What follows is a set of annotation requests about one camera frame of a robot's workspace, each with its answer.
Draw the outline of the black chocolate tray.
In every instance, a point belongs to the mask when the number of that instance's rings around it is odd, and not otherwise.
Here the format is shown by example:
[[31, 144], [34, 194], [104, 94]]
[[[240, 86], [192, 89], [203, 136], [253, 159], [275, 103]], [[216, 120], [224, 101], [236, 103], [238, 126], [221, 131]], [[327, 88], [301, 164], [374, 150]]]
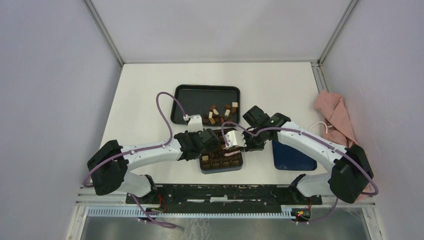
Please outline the black chocolate tray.
[[200, 115], [205, 126], [220, 126], [227, 120], [240, 122], [241, 92], [235, 86], [181, 84], [173, 96], [186, 114]]

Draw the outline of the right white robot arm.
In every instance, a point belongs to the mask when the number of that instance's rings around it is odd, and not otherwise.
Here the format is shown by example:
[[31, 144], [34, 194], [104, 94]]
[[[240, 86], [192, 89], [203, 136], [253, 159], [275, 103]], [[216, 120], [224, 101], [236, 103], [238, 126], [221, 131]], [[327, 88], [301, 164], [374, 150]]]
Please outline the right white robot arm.
[[373, 171], [364, 149], [356, 144], [350, 147], [326, 140], [297, 125], [288, 116], [266, 114], [253, 106], [244, 115], [252, 127], [243, 134], [245, 151], [263, 150], [267, 141], [277, 141], [313, 159], [325, 173], [301, 174], [289, 189], [289, 199], [302, 204], [309, 197], [332, 195], [353, 204], [360, 196], [375, 196], [379, 189], [373, 181]]

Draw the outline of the blue chocolate box with insert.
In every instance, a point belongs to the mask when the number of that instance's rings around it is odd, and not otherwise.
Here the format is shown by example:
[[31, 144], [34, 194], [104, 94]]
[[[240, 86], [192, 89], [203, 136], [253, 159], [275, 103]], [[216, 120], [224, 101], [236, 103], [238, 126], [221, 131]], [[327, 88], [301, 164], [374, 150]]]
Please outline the blue chocolate box with insert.
[[[203, 174], [214, 174], [223, 172], [238, 171], [243, 166], [243, 156], [240, 147], [233, 147], [226, 149], [223, 135], [220, 130], [216, 129], [214, 132], [220, 140], [220, 148], [214, 152], [206, 153], [199, 158], [199, 167]], [[241, 153], [225, 157], [224, 154], [228, 152], [238, 151]]]

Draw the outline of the pink tongs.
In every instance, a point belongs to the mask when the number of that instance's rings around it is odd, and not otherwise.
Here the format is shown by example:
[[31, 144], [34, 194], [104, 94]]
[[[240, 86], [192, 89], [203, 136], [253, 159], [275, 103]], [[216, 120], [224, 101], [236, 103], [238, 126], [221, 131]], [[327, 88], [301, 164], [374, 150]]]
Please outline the pink tongs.
[[235, 150], [235, 151], [225, 153], [224, 156], [227, 158], [227, 157], [231, 157], [231, 156], [234, 156], [234, 155], [237, 155], [237, 154], [240, 154], [240, 153], [241, 153], [240, 150]]

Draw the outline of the blue box lid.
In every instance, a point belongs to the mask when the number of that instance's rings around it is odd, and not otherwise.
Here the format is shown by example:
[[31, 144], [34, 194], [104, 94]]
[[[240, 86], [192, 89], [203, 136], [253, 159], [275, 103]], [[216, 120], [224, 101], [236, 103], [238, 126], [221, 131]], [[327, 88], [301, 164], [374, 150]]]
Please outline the blue box lid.
[[281, 171], [314, 171], [317, 162], [293, 147], [272, 141], [274, 167]]

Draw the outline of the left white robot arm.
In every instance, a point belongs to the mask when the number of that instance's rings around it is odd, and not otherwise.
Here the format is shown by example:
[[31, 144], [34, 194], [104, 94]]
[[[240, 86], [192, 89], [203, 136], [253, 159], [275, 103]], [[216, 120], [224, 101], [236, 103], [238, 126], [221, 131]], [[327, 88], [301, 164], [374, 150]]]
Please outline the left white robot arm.
[[220, 139], [210, 128], [198, 132], [180, 132], [170, 140], [144, 145], [119, 145], [116, 139], [105, 143], [87, 162], [85, 188], [93, 188], [98, 196], [126, 192], [145, 204], [153, 203], [157, 190], [153, 178], [137, 175], [133, 170], [161, 162], [190, 161], [221, 147]]

